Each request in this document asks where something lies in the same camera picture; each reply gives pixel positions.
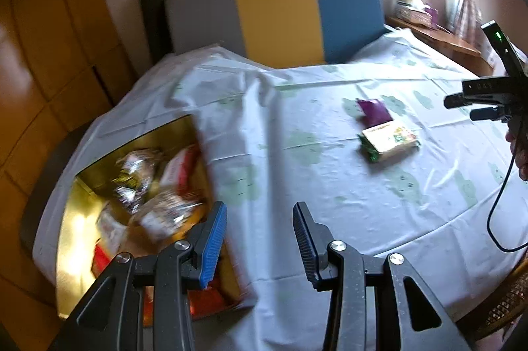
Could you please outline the right hand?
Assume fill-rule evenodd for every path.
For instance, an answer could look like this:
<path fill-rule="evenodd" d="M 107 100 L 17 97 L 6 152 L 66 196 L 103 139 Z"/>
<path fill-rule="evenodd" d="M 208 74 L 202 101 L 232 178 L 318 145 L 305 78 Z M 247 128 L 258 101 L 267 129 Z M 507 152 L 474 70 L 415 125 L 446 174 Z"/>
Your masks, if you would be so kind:
<path fill-rule="evenodd" d="M 518 169 L 519 177 L 523 181 L 527 181 L 528 175 L 528 152 L 527 144 L 523 141 L 518 142 L 516 136 L 511 130 L 506 134 L 506 140 L 510 144 L 510 151 L 514 155 L 514 164 Z"/>

